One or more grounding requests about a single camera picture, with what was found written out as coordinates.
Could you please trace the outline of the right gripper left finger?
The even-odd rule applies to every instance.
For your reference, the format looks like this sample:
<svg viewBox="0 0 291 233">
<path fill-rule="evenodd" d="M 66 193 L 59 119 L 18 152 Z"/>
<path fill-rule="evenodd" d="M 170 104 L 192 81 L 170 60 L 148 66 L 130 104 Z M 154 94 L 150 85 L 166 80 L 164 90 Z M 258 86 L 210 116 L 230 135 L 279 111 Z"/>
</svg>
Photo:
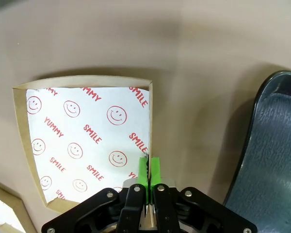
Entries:
<svg viewBox="0 0 291 233">
<path fill-rule="evenodd" d="M 148 159 L 139 160 L 136 179 L 120 192 L 104 188 L 82 203 L 45 223 L 43 233 L 136 233 L 147 201 Z"/>
</svg>

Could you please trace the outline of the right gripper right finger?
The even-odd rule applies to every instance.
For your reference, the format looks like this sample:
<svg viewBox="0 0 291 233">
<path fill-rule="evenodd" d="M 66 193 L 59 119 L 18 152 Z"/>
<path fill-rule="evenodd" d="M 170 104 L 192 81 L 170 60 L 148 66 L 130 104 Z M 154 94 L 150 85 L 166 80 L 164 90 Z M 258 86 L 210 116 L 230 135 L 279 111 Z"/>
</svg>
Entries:
<svg viewBox="0 0 291 233">
<path fill-rule="evenodd" d="M 180 224 L 198 233 L 256 233 L 255 224 L 194 187 L 178 191 L 162 182 L 159 158 L 151 158 L 152 203 L 158 232 L 182 233 Z"/>
</svg>

